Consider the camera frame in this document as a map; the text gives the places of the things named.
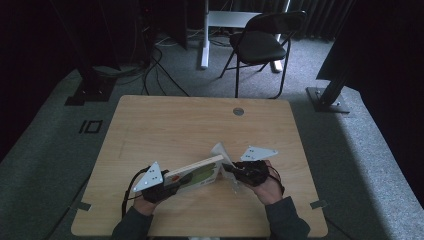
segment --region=gray sleeve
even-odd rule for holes
[[[291,197],[265,206],[269,221],[270,240],[307,239],[309,225],[297,215]]]
[[[153,220],[152,216],[145,216],[134,207],[131,207],[121,222],[113,229],[113,240],[139,240],[146,239],[150,225]]]

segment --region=black chair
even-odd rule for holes
[[[291,37],[302,28],[305,19],[306,13],[303,11],[263,13],[250,19],[241,33],[230,36],[233,52],[219,77],[222,78],[226,70],[237,70],[236,98],[238,98],[240,68],[263,64],[258,70],[260,72],[269,62],[285,59],[280,91],[272,99],[281,95],[290,54]],[[276,34],[281,34],[281,38],[284,39],[282,43],[276,39]],[[234,54],[237,55],[237,66],[229,68],[228,65]]]

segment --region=motion capture marker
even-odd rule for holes
[[[149,187],[153,187],[163,182],[162,173],[158,162],[154,162],[152,166],[147,170],[144,176],[140,179],[137,185],[133,188],[134,192],[144,190]]]
[[[249,148],[246,150],[246,152],[244,152],[244,154],[240,157],[240,159],[242,161],[257,161],[257,160],[264,160],[266,158],[275,156],[277,154],[278,154],[278,151],[274,149],[249,146]]]

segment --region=desk leg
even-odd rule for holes
[[[208,68],[209,62],[209,0],[205,0],[205,19],[204,19],[204,39],[203,39],[203,51],[202,51],[202,65],[203,69]]]

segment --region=tabletop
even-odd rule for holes
[[[240,161],[249,146],[277,150],[269,160],[281,175],[284,196],[293,198],[310,237],[327,234],[322,209],[310,206],[319,199],[289,102],[130,95],[118,103],[82,198],[91,208],[77,211],[73,234],[110,236],[135,173],[155,161],[170,171],[201,161],[218,142],[232,161]],[[243,185],[235,192],[219,175],[162,202],[149,235],[266,237],[269,225],[253,192]]]

